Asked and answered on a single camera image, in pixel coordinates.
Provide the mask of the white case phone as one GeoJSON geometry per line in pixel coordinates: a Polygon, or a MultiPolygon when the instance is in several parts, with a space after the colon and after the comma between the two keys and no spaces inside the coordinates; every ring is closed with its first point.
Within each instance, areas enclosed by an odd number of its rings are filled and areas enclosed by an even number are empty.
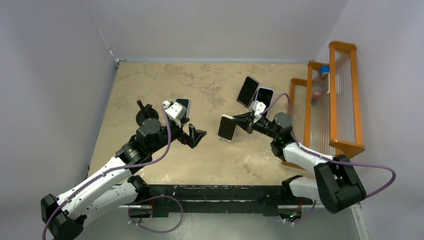
{"type": "Polygon", "coordinates": [[[237,124],[233,122],[233,117],[223,114],[220,118],[217,137],[226,142],[232,142],[237,129],[237,124]]]}

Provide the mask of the lilac case phone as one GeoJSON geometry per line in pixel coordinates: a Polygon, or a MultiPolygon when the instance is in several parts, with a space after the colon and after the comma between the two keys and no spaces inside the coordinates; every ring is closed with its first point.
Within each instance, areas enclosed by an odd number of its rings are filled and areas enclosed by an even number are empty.
{"type": "Polygon", "coordinates": [[[254,106],[256,105],[257,101],[262,102],[265,105],[264,109],[266,110],[272,102],[273,95],[274,95],[274,90],[272,88],[263,87],[263,86],[259,87],[256,90],[256,93],[254,95],[254,98],[251,104],[252,110],[255,109],[254,106]]]}

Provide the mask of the purple case phone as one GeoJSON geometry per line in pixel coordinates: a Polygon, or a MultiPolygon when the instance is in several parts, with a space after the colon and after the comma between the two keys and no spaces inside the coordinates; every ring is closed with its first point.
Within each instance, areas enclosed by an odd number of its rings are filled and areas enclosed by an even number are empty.
{"type": "Polygon", "coordinates": [[[236,100],[243,106],[248,107],[253,101],[259,86],[260,82],[248,75],[244,80],[236,100]]]}

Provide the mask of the blue case phone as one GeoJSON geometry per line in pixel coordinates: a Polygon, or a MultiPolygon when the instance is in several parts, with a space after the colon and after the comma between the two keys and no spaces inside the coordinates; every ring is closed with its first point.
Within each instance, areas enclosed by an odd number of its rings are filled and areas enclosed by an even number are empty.
{"type": "Polygon", "coordinates": [[[186,108],[185,116],[188,118],[191,101],[188,98],[177,98],[175,101],[186,108]]]}

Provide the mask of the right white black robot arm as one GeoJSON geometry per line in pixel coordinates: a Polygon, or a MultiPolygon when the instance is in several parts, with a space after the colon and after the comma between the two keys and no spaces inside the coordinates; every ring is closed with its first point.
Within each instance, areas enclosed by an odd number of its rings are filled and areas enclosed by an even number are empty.
{"type": "Polygon", "coordinates": [[[300,176],[288,181],[280,191],[284,202],[292,204],[299,198],[307,198],[321,202],[330,213],[336,214],[366,199],[367,192],[350,159],[343,154],[325,155],[297,142],[289,114],[280,112],[268,120],[247,112],[233,116],[232,122],[248,134],[257,131],[270,137],[275,157],[314,175],[314,180],[300,176]]]}

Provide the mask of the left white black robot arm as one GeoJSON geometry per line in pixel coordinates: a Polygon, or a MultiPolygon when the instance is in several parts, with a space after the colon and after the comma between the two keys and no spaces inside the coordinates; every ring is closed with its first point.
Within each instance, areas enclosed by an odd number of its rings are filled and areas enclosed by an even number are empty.
{"type": "Polygon", "coordinates": [[[51,233],[55,240],[74,240],[84,228],[99,217],[119,206],[135,202],[138,205],[149,199],[149,186],[135,173],[152,165],[153,153],[172,141],[195,148],[206,136],[189,124],[185,133],[179,120],[146,118],[139,124],[130,140],[96,173],[72,189],[58,196],[48,194],[41,200],[41,217],[45,224],[41,238],[51,233]]]}

